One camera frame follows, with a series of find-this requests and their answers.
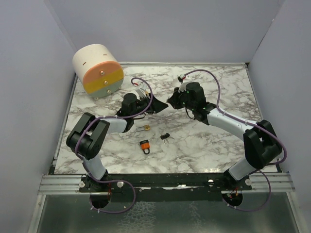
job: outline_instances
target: cylindrical container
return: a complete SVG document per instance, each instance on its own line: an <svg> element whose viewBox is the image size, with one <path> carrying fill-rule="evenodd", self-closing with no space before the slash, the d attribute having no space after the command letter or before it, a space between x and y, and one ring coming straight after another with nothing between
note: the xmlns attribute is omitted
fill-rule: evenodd
<svg viewBox="0 0 311 233"><path fill-rule="evenodd" d="M110 95L123 83L122 67L104 45L83 47L72 64L85 91L94 98Z"/></svg>

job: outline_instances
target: gray wall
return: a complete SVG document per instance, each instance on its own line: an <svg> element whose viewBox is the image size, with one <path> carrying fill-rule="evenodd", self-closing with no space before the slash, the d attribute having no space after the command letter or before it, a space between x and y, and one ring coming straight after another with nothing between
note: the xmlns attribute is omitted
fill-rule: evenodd
<svg viewBox="0 0 311 233"><path fill-rule="evenodd" d="M311 1L287 0L249 67L263 116L288 149L301 207L311 223Z"/></svg>
<svg viewBox="0 0 311 233"><path fill-rule="evenodd" d="M50 0L77 49L118 61L249 62L284 0Z"/></svg>
<svg viewBox="0 0 311 233"><path fill-rule="evenodd" d="M72 56L42 0L1 4L1 232L27 232L68 102Z"/></svg>

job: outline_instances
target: marble surface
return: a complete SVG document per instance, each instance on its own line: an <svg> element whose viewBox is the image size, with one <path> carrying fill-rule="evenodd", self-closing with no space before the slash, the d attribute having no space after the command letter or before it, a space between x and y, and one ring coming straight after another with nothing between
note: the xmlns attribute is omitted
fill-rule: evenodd
<svg viewBox="0 0 311 233"><path fill-rule="evenodd" d="M177 78L188 71L204 68L213 72L221 86L220 107L226 111L256 121L259 110L245 67L124 67L121 89L104 99L95 100L77 82L55 174L84 173L80 159L66 146L66 138L84 112L96 116L114 115L121 107L126 93L135 93L130 84L132 77L147 80L157 99L165 102L172 96L174 87L180 86ZM204 88L206 99L216 103L217 85L204 72L189 75L187 80L197 81ZM137 132L137 127L149 124L151 130ZM164 144L160 135L169 133L169 143ZM145 155L139 141L148 139L150 154ZM105 138L100 151L101 160L110 173L178 173L223 172L244 156L243 142L222 129L207 126L189 119L184 109L171 106L159 114L147 115L136 120L127 133L112 133ZM269 167L266 171L276 171Z"/></svg>

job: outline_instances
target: metal frame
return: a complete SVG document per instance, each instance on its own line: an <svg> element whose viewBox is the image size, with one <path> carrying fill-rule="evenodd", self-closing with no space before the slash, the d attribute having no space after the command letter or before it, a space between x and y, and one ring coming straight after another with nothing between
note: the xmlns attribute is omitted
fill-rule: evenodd
<svg viewBox="0 0 311 233"><path fill-rule="evenodd" d="M270 181L272 192L293 192L295 187L292 178L289 173L277 173L277 172L266 172L265 173ZM39 188L39 195L108 195L107 192L79 192L79 183L81 177L85 174L80 175L47 175L42 177L41 185ZM266 179L261 175L253 174L250 177L252 182L252 190L242 191L243 193L260 193L269 192Z"/></svg>
<svg viewBox="0 0 311 233"><path fill-rule="evenodd" d="M35 202L34 213L30 222L28 233L35 233L38 231L41 215L44 208L46 195L38 194L37 200Z"/></svg>

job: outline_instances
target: purple cable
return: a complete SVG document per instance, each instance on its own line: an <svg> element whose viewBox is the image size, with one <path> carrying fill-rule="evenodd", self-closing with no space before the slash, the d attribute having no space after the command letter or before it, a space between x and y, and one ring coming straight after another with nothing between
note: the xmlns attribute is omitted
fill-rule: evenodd
<svg viewBox="0 0 311 233"><path fill-rule="evenodd" d="M81 134L81 136L80 136L80 138L79 138L79 140L78 140L78 142L77 142L77 144L76 144L76 147L74 148L74 153L75 153L75 155L78 156L78 158L82 160L83 168L86 170L88 176L91 177L94 181L96 181L96 182L98 182L98 183L124 182L124 183L127 183L129 186L131 186L131 188L132 188L132 190L133 190L133 193L134 193L133 201L132 201L132 203L130 204L130 206L127 207L127 208L124 209L124 210L120 210L120 211L107 211L107 210L102 210L102 209L96 209L96 208L92 205L91 198L90 198L90 203L91 203L93 209L95 209L95 210L97 210L97 211L100 211L100 212L103 212L103 213L107 213L107 214L121 214L121 213L124 213L124 212L130 210L130 209L134 206L135 200L136 200L135 188L133 187L133 185L132 185L131 183L129 183L128 181L124 181L124 180L113 180L113 181L100 181L100 180L97 180L97 179L90 173L90 171L87 169L87 167L84 166L84 163L83 163L84 158L83 158L83 156L79 155L79 153L78 153L78 148L79 148L79 146L80 146L80 143L81 143L81 141L82 141L82 138L83 138L83 137L85 136L85 134L89 131L89 129L92 127L92 125L93 125L95 122L97 122L98 120L101 120L101 119L104 119L104 118L118 118L118 119L134 118L134 117L137 117L137 116L139 116L139 115L141 115L141 114L143 114L144 112L147 111L147 109L150 107L150 105L151 105L151 103L152 103L152 100L153 100L152 89L151 89L150 85L149 85L145 80L143 80L142 78L138 78L138 77L132 78L132 79L131 79L131 83L132 83L132 84L134 84L134 83L133 83L133 80L135 80L135 79L138 79L138 80L141 80L142 82L144 82L144 83L147 85L147 87L149 88L149 90L150 90L150 101L149 101L147 107L146 107L144 110L142 110L140 113L137 113L137 114L134 114L134 115L131 115L131 116L105 116L105 117L100 116L100 117L94 119L94 120L86 127L86 129L83 131L83 133Z"/></svg>
<svg viewBox="0 0 311 233"><path fill-rule="evenodd" d="M272 194L272 191L271 191L271 184L270 184L270 181L268 179L268 177L266 176L266 174L264 174L261 170L258 170L259 172L262 173L262 175L266 178L267 182L268 182L268 185L269 185L269 196L266 200L266 202L264 204L262 204L260 207L257 207L256 209L241 209L239 207L235 207L235 206L232 206L230 205L228 202L226 202L224 199L223 199L223 202L225 202L227 204L227 206L229 206L230 208L232 209L235 209L235 210L240 210L240 211L244 211L244 212L254 212L254 211L258 211L258 210L261 210L271 199L271 194Z"/></svg>
<svg viewBox="0 0 311 233"><path fill-rule="evenodd" d="M219 82L218 82L216 76L215 76L212 72L210 72L210 71L208 71L208 70L206 70L206 69L196 69L196 70L190 71L190 72L188 72L188 73L186 73L186 74L184 74L184 75L187 76L187 75L189 75L189 74L192 74L192 73L198 72L198 71L203 71L203 72L209 73L209 74L214 78L214 80L216 81L216 84L217 84L217 86L218 86L218 97L217 97L217 101L216 101L216 108L218 109L218 111L221 112L222 114L224 114L225 116L227 116L227 117L229 117L229 118L231 118L231 119L234 119L234 120L236 120L236 121L238 121L238 122L240 122L240 123L242 123L242 124L247 124L247 125L256 127L257 129L260 129L261 131L263 131L263 132L265 132L266 134L268 134L269 136L271 136L271 137L272 137L275 141L277 141L277 142L281 145L281 147L283 148L283 150L284 150L284 156L283 156L283 158L282 158L280 161L277 161L277 162L275 162L275 163L269 163L268 165L277 165L277 164L283 163L283 162L286 160L286 158L287 158L287 150L286 150L286 148L285 148L285 145L284 145L274 134L270 133L269 131L267 131L266 129L262 128L262 127L259 126L259 125L256 125L256 124L253 124L253 123L250 123L250 122L245 122L244 120L238 119L238 118L236 118L236 117L234 117L234 116L232 116L232 115L230 115L230 114L228 114L228 113L225 113L223 110L220 109L220 107L219 107L219 101L220 101L220 85L219 85Z"/></svg>

